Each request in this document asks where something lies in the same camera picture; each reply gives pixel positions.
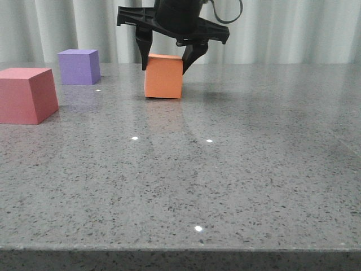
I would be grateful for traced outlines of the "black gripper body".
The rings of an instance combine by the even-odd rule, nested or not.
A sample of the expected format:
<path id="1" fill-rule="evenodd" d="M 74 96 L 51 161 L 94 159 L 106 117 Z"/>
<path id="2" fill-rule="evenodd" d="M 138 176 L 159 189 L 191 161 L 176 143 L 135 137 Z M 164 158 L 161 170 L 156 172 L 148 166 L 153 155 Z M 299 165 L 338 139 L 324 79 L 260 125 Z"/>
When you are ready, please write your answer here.
<path id="1" fill-rule="evenodd" d="M 225 44 L 227 27 L 200 17 L 201 1 L 155 1 L 153 7 L 119 7 L 117 25 L 132 25 L 138 42 L 152 44 L 153 32 L 175 39 L 177 46 Z"/>

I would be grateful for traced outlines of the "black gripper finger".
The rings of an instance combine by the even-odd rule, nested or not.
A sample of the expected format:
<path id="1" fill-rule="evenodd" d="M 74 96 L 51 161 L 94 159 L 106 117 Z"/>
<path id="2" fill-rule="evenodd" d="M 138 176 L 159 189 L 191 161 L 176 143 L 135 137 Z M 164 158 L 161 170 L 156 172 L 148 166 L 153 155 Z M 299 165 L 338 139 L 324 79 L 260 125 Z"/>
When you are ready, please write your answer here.
<path id="1" fill-rule="evenodd" d="M 182 56 L 183 61 L 183 74 L 189 67 L 201 56 L 205 55 L 208 50 L 208 43 L 198 43 L 187 45 Z"/>
<path id="2" fill-rule="evenodd" d="M 147 69 L 149 52 L 153 42 L 153 34 L 151 29 L 136 27 L 135 39 L 142 58 L 142 70 Z"/>

